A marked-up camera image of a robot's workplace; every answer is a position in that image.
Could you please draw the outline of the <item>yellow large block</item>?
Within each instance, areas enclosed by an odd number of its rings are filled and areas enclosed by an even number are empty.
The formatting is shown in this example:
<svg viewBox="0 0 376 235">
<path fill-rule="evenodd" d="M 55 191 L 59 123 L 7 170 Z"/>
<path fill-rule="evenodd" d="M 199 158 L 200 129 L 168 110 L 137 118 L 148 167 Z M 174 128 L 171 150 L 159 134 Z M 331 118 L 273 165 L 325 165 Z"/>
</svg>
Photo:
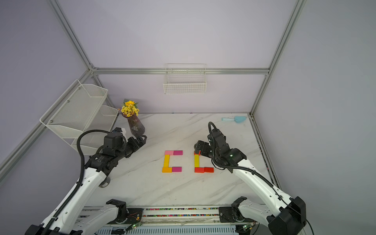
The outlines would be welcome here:
<svg viewBox="0 0 376 235">
<path fill-rule="evenodd" d="M 169 167 L 169 159 L 170 159 L 170 155 L 164 156 L 164 167 Z"/>
</svg>

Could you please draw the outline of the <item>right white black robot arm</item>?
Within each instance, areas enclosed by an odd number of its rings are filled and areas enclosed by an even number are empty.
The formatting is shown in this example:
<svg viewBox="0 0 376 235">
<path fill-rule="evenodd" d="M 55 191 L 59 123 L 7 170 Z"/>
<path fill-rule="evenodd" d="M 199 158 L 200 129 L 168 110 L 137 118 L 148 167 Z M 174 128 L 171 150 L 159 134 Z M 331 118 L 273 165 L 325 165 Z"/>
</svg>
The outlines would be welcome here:
<svg viewBox="0 0 376 235">
<path fill-rule="evenodd" d="M 198 141 L 194 152 L 211 158 L 214 166 L 229 170 L 240 178 L 263 201 L 251 202 L 244 196 L 231 204 L 227 212 L 220 210 L 221 216 L 229 222 L 254 220 L 268 227 L 274 235 L 297 235 L 310 222 L 306 218 L 306 204 L 300 198 L 292 198 L 264 177 L 239 149 L 214 143 Z"/>
</svg>

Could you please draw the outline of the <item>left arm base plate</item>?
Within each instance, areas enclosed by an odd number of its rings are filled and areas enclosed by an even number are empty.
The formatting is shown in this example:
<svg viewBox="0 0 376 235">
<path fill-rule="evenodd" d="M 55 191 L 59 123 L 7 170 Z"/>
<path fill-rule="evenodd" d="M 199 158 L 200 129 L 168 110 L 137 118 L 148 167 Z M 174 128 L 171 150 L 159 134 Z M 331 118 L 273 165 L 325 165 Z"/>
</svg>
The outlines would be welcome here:
<svg viewBox="0 0 376 235">
<path fill-rule="evenodd" d="M 143 208 L 119 209 L 117 217 L 109 224 L 135 224 L 141 221 L 143 212 Z"/>
</svg>

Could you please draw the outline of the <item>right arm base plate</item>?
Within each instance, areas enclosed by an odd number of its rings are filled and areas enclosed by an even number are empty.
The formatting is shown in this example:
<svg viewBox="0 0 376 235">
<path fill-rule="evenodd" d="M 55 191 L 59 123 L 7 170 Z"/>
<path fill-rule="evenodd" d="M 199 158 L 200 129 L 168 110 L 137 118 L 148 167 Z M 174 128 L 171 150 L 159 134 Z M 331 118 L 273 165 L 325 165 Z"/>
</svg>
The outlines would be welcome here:
<svg viewBox="0 0 376 235">
<path fill-rule="evenodd" d="M 232 207 L 219 207 L 219 220 L 221 223 L 248 223 L 255 222 L 255 220 L 245 218 L 240 213 L 233 212 Z"/>
</svg>

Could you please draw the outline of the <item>orange block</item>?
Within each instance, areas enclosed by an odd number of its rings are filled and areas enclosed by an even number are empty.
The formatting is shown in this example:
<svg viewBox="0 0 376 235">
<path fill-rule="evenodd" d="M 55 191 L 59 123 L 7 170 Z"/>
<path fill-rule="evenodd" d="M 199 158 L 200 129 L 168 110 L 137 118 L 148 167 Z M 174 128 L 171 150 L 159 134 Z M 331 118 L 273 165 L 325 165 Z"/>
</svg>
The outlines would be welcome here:
<svg viewBox="0 0 376 235">
<path fill-rule="evenodd" d="M 172 167 L 163 167 L 162 173 L 172 173 Z"/>
</svg>

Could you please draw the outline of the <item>magenta block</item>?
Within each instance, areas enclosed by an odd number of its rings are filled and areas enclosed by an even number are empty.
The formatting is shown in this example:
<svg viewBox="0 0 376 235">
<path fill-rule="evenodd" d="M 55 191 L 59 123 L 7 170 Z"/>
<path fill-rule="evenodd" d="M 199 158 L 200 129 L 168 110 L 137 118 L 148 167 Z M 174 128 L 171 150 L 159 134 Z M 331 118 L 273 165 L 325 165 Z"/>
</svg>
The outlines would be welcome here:
<svg viewBox="0 0 376 235">
<path fill-rule="evenodd" d="M 172 172 L 182 172 L 182 167 L 181 166 L 172 167 Z"/>
<path fill-rule="evenodd" d="M 182 150 L 175 150 L 173 151 L 173 156 L 182 156 L 183 155 L 183 151 Z"/>
</svg>

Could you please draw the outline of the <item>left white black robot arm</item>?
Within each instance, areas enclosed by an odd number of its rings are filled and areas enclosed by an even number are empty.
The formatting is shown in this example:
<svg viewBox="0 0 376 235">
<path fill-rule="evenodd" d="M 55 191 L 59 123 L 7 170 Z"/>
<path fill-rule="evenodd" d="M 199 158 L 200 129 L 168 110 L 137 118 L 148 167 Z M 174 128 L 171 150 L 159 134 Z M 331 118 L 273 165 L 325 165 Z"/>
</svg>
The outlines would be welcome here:
<svg viewBox="0 0 376 235">
<path fill-rule="evenodd" d="M 81 140 L 90 133 L 104 133 L 103 145 L 85 160 Z M 109 174 L 123 158 L 129 158 L 146 144 L 146 135 L 125 138 L 121 129 L 109 132 L 93 129 L 82 133 L 76 147 L 80 156 L 80 175 L 56 209 L 40 225 L 30 225 L 27 235 L 93 235 L 109 222 L 122 224 L 129 217 L 124 201 L 110 199 L 96 213 L 77 222 L 77 219 L 97 188 L 110 183 Z"/>
</svg>

